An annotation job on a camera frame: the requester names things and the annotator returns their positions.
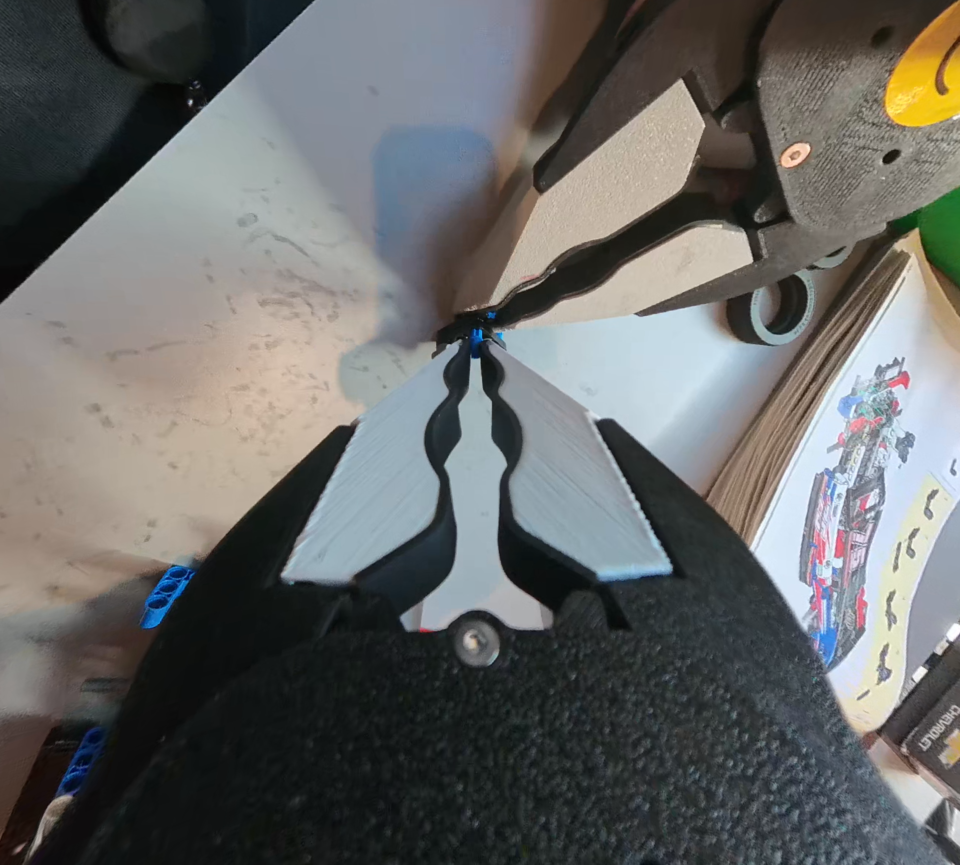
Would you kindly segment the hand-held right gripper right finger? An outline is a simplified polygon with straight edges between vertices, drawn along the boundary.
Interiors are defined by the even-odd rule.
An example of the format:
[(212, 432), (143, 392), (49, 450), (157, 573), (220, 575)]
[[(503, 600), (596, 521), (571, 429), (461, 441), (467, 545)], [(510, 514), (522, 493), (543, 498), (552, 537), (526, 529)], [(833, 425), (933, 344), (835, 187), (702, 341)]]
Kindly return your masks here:
[(480, 345), (499, 481), (497, 547), (507, 579), (553, 615), (565, 606), (628, 630), (613, 587), (673, 564), (586, 406), (498, 343)]

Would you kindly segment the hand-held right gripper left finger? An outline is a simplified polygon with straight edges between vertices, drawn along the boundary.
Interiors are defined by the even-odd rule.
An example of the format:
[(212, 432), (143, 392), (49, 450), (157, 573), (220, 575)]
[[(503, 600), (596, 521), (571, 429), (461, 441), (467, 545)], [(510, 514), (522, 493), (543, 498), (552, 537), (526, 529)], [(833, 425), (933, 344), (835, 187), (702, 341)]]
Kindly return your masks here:
[(280, 572), (383, 598), (422, 630), (424, 603), (452, 571), (457, 524), (448, 472), (462, 440), (471, 345), (450, 345), (355, 423)]

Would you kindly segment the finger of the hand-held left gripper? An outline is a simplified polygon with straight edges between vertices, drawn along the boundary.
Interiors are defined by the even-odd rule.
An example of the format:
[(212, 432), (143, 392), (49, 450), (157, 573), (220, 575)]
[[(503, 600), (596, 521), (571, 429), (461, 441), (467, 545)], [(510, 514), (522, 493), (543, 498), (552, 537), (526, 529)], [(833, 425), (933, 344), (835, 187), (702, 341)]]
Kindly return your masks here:
[(544, 192), (527, 175), (462, 267), (453, 312), (504, 306), (562, 259), (613, 238), (679, 194), (705, 127), (677, 79)]
[(748, 231), (711, 200), (669, 202), (573, 251), (490, 308), (497, 329), (629, 316), (754, 263)]

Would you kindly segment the black brick piece with pins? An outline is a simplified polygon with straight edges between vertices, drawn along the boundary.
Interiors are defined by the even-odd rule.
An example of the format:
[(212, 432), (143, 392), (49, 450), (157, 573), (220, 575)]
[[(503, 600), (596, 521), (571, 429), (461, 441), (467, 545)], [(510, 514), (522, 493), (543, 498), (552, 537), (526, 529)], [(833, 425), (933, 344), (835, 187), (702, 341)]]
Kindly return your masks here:
[(480, 309), (456, 316), (436, 333), (432, 357), (437, 357), (446, 348), (464, 341), (469, 345), (471, 358), (479, 358), (480, 346), (485, 341), (491, 341), (505, 349), (498, 311)]

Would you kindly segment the grey desk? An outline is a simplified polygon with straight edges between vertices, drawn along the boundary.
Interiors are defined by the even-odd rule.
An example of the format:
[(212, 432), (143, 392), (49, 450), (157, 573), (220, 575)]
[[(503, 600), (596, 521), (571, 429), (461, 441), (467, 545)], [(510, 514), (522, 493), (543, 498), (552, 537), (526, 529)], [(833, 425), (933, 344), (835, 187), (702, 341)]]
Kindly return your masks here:
[[(573, 0), (574, 20), (598, 0)], [(500, 328), (588, 408), (673, 573), (628, 630), (519, 590), (479, 358), (457, 548), (407, 630), (281, 581), (356, 421), (434, 357), (520, 174), (500, 60), (562, 0), (317, 0), (2, 304), (2, 601), (61, 611), (222, 532), (156, 629), (32, 863), (942, 863), (863, 751), (741, 535), (633, 427), (523, 360), (554, 326), (683, 466), (740, 439), (739, 372), (688, 327)]]

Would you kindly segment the green box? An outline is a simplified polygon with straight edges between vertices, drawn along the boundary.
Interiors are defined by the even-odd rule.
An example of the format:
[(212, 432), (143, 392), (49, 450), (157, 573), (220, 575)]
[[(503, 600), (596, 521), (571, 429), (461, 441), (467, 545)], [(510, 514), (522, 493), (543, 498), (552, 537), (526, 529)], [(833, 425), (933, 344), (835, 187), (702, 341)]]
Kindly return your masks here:
[(959, 286), (959, 189), (917, 210), (911, 219), (929, 263)]

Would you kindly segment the brick car assembly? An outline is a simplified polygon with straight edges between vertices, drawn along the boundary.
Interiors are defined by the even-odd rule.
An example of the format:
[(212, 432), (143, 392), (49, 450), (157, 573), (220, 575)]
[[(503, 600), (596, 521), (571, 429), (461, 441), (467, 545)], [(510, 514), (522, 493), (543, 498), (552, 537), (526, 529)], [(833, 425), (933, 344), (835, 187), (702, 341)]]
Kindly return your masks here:
[(56, 638), (71, 673), (68, 708), (44, 741), (31, 770), (37, 794), (28, 817), (30, 835), (19, 863), (33, 863), (38, 849), (75, 802), (105, 749), (135, 672), (155, 630), (193, 577), (174, 565), (160, 577), (137, 579), (83, 604), (76, 626)]

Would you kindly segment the open instruction booklet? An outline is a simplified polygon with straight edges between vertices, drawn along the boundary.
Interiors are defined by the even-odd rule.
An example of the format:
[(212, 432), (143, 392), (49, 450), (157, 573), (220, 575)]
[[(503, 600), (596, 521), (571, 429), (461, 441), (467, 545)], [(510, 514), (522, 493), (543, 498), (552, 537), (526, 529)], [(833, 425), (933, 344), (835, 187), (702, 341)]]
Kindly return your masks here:
[(958, 506), (958, 451), (958, 292), (913, 230), (834, 302), (707, 496), (858, 734), (904, 694), (911, 611)]

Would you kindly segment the black toy car box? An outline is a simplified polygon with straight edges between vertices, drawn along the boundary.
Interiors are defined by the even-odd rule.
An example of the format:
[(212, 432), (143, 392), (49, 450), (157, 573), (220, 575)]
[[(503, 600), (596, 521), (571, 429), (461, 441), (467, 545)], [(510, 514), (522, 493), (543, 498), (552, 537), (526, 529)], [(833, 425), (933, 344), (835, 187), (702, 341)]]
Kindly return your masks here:
[(879, 738), (944, 794), (959, 794), (959, 624), (912, 674)]

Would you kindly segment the black badge reel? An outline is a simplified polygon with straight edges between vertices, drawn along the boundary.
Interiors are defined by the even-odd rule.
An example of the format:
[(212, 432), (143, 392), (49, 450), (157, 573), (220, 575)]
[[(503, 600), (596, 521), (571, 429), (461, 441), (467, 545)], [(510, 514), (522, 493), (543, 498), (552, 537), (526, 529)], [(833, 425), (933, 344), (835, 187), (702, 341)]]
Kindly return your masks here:
[(121, 66), (164, 86), (195, 84), (212, 49), (205, 0), (103, 0), (102, 34)]

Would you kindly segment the person's dark clothing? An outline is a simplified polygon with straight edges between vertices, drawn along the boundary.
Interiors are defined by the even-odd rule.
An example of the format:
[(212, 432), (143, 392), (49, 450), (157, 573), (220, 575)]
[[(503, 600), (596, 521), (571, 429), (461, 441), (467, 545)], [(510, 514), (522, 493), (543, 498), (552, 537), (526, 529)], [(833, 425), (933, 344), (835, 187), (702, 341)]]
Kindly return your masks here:
[(104, 0), (2, 0), (2, 299), (314, 0), (204, 0), (212, 49), (186, 87), (121, 65)]

